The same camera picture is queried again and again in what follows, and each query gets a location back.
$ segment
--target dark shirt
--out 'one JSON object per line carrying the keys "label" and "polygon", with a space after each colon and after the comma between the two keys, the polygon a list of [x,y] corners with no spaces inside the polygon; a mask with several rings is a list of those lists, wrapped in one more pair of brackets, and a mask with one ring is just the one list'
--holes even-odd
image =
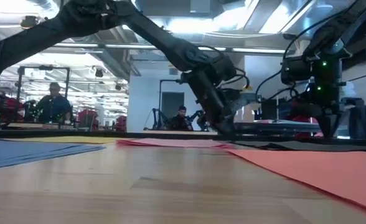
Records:
{"label": "dark shirt", "polygon": [[62,95],[53,97],[44,96],[37,104],[36,108],[42,110],[39,116],[40,122],[58,122],[59,119],[70,112],[70,102]]}
{"label": "dark shirt", "polygon": [[189,127],[191,127],[191,124],[187,122],[186,117],[181,117],[179,115],[173,117],[169,125],[169,129],[174,131],[191,131],[192,127],[191,129],[189,129]]}

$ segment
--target person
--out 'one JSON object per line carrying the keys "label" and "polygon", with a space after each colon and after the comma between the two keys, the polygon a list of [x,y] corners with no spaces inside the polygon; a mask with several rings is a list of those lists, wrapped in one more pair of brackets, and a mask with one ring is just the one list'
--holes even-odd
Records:
{"label": "person", "polygon": [[58,123],[63,119],[66,123],[71,120],[70,102],[60,94],[60,85],[56,82],[50,84],[50,95],[44,96],[36,105],[36,110],[42,110],[39,121],[42,123]]}
{"label": "person", "polygon": [[169,129],[174,131],[192,131],[192,125],[187,121],[185,116],[186,107],[180,106],[177,115],[171,119]]}

